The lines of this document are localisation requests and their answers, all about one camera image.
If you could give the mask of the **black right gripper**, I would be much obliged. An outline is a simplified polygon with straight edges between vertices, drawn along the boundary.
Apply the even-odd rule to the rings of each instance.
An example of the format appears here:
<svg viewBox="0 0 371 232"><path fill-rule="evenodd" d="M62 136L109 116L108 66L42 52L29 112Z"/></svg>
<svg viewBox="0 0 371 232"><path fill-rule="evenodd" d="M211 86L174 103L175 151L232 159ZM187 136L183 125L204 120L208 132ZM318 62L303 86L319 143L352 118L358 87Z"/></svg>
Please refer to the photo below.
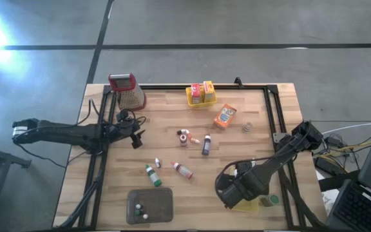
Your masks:
<svg viewBox="0 0 371 232"><path fill-rule="evenodd" d="M256 175L242 175L233 180L230 186L221 190L220 200L226 208L232 209L242 200L251 201L265 193L268 181Z"/></svg>

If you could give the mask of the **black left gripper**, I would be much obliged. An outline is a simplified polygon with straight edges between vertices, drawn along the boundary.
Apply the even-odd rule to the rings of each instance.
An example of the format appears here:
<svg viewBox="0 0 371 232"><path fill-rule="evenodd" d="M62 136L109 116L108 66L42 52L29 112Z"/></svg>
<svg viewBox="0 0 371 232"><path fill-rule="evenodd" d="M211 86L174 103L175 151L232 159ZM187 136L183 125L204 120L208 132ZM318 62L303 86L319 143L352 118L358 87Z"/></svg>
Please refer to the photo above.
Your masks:
<svg viewBox="0 0 371 232"><path fill-rule="evenodd" d="M141 147L142 141L141 136L145 130L140 130L140 125L137 121L133 123L121 122L120 124L112 125L109 127L109 141L111 143L117 142L122 139L131 138L132 147L137 149Z"/></svg>

